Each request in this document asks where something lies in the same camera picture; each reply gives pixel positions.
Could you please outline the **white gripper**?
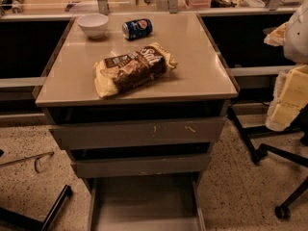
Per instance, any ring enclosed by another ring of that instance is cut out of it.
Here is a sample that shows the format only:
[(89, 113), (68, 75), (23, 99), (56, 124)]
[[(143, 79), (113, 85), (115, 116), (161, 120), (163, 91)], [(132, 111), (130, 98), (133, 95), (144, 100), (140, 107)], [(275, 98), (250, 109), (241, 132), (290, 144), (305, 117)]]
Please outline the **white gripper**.
[(288, 23), (266, 35), (264, 43), (283, 46), (284, 56), (298, 63), (276, 77), (273, 100), (269, 103), (266, 127), (281, 132), (291, 125), (308, 104), (308, 0), (304, 0)]

